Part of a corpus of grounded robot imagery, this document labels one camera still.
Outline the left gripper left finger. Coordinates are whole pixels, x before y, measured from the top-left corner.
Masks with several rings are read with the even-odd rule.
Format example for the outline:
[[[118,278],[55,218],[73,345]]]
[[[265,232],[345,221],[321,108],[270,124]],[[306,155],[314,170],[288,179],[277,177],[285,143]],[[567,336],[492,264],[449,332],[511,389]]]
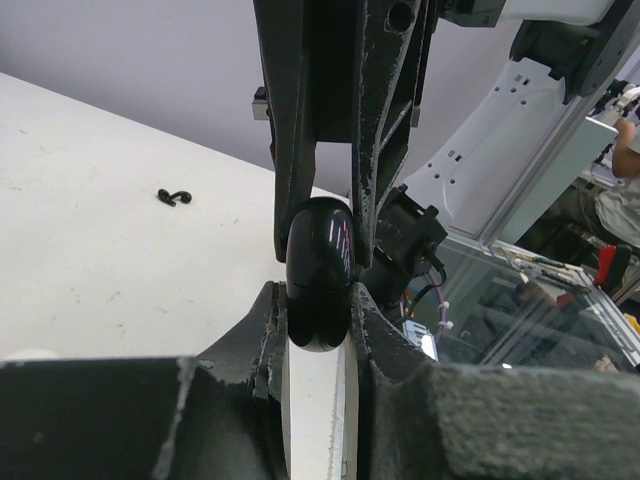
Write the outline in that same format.
[[[283,294],[195,356],[3,361],[2,477],[287,478]]]

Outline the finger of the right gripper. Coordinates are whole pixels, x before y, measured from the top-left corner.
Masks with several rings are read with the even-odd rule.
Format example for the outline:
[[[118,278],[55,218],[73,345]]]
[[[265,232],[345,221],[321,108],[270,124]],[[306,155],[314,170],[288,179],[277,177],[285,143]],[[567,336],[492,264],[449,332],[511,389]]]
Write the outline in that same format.
[[[407,156],[435,3],[358,1],[356,5],[351,196],[355,259],[368,268],[379,211]]]
[[[293,217],[310,198],[316,172],[312,6],[311,1],[253,3],[275,168],[274,249],[281,263]]]

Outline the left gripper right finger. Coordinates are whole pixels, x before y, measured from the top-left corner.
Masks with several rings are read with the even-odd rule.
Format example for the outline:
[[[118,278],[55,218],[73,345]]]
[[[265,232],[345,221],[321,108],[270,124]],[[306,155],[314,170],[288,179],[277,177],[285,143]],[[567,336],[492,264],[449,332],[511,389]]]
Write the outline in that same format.
[[[357,479],[635,479],[639,379],[440,364],[351,292]]]

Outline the black earbud case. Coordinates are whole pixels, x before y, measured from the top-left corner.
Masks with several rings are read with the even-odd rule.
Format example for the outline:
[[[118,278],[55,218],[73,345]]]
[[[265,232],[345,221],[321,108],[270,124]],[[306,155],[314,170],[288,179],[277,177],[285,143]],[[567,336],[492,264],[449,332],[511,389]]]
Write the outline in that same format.
[[[286,251],[288,334],[298,347],[331,351],[351,322],[356,282],[353,217],[331,197],[304,202],[291,222]]]

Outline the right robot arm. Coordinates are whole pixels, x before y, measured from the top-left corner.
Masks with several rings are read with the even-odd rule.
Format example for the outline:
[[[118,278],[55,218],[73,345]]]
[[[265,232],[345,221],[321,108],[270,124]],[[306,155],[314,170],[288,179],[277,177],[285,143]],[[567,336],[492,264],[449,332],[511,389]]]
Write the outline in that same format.
[[[355,282],[386,304],[426,263],[511,146],[540,141],[629,45],[635,1],[258,1],[271,129],[274,249],[292,303],[336,306]],[[521,23],[494,89],[406,181],[441,20]]]

